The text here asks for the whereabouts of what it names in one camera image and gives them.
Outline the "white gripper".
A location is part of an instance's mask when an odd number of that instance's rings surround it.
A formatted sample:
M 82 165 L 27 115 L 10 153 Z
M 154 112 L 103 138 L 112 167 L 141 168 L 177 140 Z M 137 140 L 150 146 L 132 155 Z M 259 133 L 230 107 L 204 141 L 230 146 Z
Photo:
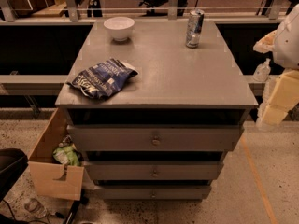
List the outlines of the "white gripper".
M 276 30 L 268 33 L 255 43 L 253 50 L 260 53 L 272 52 Z M 283 121 L 287 112 L 299 103 L 299 71 L 286 69 L 277 79 L 271 92 L 268 105 L 258 108 L 256 126 L 259 129 L 276 128 Z

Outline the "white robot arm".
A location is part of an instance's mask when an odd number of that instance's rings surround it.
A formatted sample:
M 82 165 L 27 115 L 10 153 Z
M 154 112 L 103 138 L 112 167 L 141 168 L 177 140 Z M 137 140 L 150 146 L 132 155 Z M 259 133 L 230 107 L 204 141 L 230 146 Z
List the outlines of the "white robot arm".
M 257 126 L 261 130 L 277 127 L 299 104 L 299 4 L 275 31 L 270 32 L 253 49 L 272 52 L 275 64 L 284 68 L 277 77 L 266 81 L 263 102 L 258 108 Z

